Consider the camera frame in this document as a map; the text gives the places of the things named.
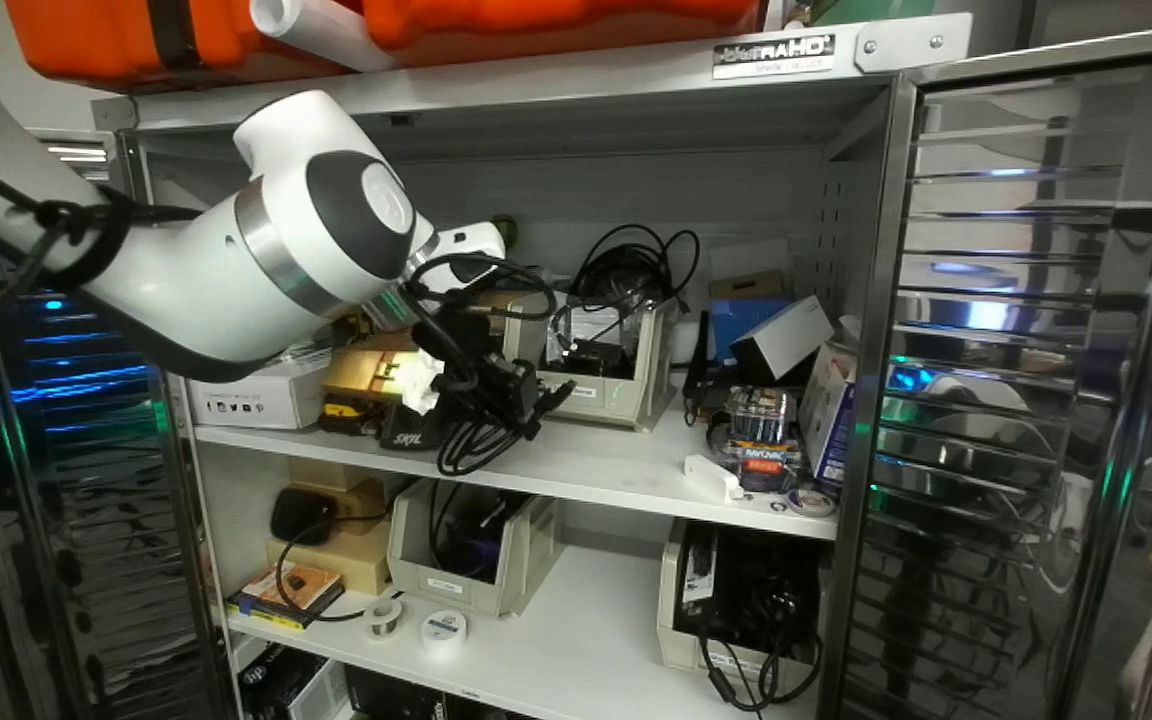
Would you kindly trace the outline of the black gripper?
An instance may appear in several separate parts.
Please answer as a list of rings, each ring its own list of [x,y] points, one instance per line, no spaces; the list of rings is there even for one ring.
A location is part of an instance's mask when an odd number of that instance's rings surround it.
[[[536,436],[538,420],[572,394],[572,379],[542,389],[533,359],[505,359],[489,343],[479,313],[437,313],[415,293],[408,304],[415,313],[410,341],[440,359],[433,389],[461,416]]]

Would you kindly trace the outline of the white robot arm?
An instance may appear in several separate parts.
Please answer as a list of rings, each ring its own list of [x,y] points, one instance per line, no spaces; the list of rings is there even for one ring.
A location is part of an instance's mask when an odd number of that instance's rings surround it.
[[[505,268],[490,218],[415,212],[372,137],[328,92],[288,92],[236,125],[246,174],[206,209],[145,204],[55,159],[0,105],[0,254],[17,289],[95,300],[190,379],[240,379],[353,306],[410,313]]]

